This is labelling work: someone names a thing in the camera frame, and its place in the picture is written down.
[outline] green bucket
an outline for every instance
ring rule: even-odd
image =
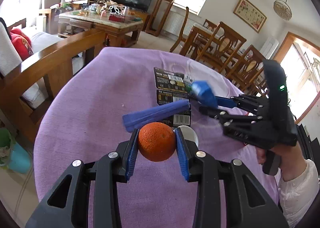
[[[6,128],[0,128],[0,166],[8,164],[11,149],[16,143],[11,133]]]
[[[5,128],[0,128],[0,167],[22,174],[27,173],[31,167],[29,154]]]

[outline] barcode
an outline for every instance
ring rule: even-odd
[[[188,125],[190,126],[190,116],[189,115],[173,115],[173,124],[174,125]]]
[[[181,77],[173,76],[173,75],[170,75],[170,74],[168,74],[168,77],[169,77],[170,80],[183,82]]]
[[[186,99],[186,98],[181,98],[181,97],[172,97],[173,101],[179,101],[179,100],[189,100],[189,99]]]

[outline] chandelier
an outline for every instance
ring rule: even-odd
[[[273,3],[273,10],[276,14],[281,17],[282,19],[289,21],[292,18],[292,11],[287,4],[288,0],[276,0]]]

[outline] orange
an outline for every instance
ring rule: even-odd
[[[141,128],[138,147],[146,159],[153,162],[164,161],[176,149],[176,136],[168,125],[152,122]]]

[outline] white sleeve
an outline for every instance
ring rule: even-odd
[[[279,200],[290,228],[302,219],[319,191],[316,165],[310,159],[306,163],[307,167],[300,176],[287,182],[281,176],[279,183]]]

